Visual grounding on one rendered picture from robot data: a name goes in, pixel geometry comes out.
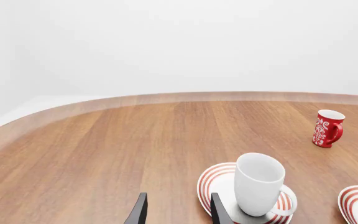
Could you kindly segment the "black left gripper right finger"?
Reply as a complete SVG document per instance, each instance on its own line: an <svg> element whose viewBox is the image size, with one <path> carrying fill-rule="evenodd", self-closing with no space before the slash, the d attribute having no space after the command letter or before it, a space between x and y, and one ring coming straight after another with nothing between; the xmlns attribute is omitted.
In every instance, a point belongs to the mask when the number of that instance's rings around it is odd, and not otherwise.
<svg viewBox="0 0 358 224"><path fill-rule="evenodd" d="M211 218L213 224L233 224L233 221L224 208L219 194L216 192L211 194Z"/></svg>

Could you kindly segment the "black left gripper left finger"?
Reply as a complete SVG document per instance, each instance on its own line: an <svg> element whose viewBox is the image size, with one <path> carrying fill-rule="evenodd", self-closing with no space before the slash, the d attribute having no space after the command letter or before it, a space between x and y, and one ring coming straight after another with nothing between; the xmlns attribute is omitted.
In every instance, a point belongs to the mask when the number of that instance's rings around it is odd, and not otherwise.
<svg viewBox="0 0 358 224"><path fill-rule="evenodd" d="M147 193L142 192L124 224L145 224L147 218Z"/></svg>

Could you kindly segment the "red mug with white pattern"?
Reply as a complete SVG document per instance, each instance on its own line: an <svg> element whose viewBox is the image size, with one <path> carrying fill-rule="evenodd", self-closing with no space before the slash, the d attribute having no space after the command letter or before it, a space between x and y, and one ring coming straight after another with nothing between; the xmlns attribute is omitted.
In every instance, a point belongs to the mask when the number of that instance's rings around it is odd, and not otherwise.
<svg viewBox="0 0 358 224"><path fill-rule="evenodd" d="M330 148L343 134L345 115L333 110L319 110L312 142L318 147Z"/></svg>

